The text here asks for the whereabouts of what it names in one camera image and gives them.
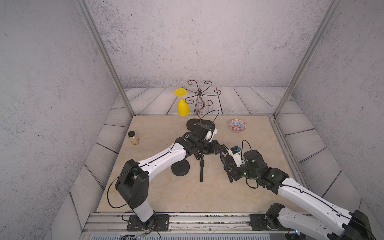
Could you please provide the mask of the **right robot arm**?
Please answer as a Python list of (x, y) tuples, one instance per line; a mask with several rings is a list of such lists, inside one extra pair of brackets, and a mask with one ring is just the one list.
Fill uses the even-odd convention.
[(296, 213), (282, 204), (270, 206), (265, 215), (267, 227), (297, 230), (317, 240), (374, 240), (369, 218), (359, 210), (350, 212), (314, 194), (287, 173), (268, 167), (256, 150), (220, 154), (224, 170), (231, 181), (244, 178), (258, 187), (290, 200), (306, 210), (310, 217)]

